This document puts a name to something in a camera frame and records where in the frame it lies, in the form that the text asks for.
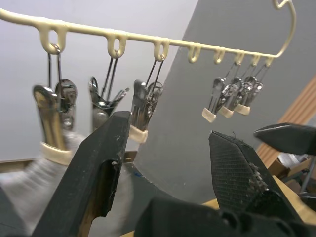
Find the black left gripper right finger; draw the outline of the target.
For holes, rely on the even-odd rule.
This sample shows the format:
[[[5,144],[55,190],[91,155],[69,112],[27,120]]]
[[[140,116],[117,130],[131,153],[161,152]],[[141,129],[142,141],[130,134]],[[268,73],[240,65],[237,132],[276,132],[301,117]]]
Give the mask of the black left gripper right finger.
[[[235,137],[209,135],[212,186],[221,209],[300,221],[255,150]]]

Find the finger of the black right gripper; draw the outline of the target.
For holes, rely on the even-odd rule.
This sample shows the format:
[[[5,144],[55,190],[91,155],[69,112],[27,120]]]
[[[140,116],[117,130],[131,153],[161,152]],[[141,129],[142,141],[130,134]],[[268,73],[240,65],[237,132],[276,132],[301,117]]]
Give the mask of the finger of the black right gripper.
[[[279,123],[260,128],[254,136],[273,149],[294,155],[316,155],[316,128]]]

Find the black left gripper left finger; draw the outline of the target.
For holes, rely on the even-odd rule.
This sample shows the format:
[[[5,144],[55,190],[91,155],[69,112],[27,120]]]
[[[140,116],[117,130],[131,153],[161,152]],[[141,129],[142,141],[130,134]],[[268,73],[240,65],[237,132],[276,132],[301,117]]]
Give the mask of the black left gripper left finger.
[[[80,144],[34,237],[86,237],[112,208],[130,128],[130,112],[112,116]]]

